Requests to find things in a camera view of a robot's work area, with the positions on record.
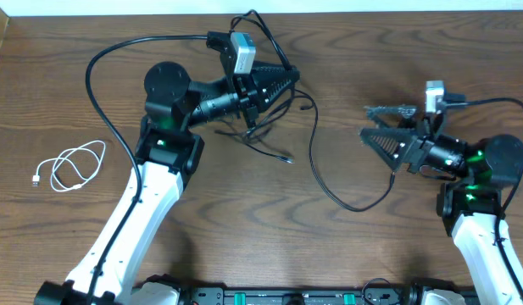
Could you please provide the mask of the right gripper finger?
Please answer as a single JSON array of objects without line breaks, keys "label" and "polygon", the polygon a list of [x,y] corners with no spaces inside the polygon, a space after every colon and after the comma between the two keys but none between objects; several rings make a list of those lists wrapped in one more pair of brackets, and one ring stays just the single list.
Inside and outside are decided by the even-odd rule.
[{"label": "right gripper finger", "polygon": [[359,136],[393,172],[409,162],[418,140],[412,130],[399,128],[363,128]]},{"label": "right gripper finger", "polygon": [[377,127],[388,127],[381,115],[397,115],[404,121],[412,119],[417,112],[416,106],[377,106],[377,107],[366,107],[366,116],[369,120],[373,121]]}]

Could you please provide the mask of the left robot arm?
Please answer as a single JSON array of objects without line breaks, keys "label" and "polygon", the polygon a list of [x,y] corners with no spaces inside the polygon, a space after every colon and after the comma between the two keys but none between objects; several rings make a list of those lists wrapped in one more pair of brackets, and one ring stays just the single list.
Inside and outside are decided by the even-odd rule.
[{"label": "left robot arm", "polygon": [[45,282],[36,304],[177,304],[181,290],[160,279],[135,286],[136,276],[166,214],[179,201],[195,173],[204,142],[194,125],[235,112],[249,125],[300,73],[294,66],[253,61],[233,64],[219,80],[191,80],[174,62],[154,65],[144,80],[142,119],[131,176],[125,191],[88,254],[62,284]]}]

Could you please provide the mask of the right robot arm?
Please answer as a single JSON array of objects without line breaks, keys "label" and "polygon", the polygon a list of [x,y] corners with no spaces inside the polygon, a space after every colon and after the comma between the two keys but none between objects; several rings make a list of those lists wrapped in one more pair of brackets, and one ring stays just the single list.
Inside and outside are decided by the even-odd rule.
[{"label": "right robot arm", "polygon": [[359,135],[389,166],[438,171],[437,214],[463,256],[482,304],[523,304],[523,267],[509,238],[502,199],[523,175],[523,142],[512,135],[477,143],[445,134],[442,110],[418,119],[414,106],[368,108],[375,123]]}]

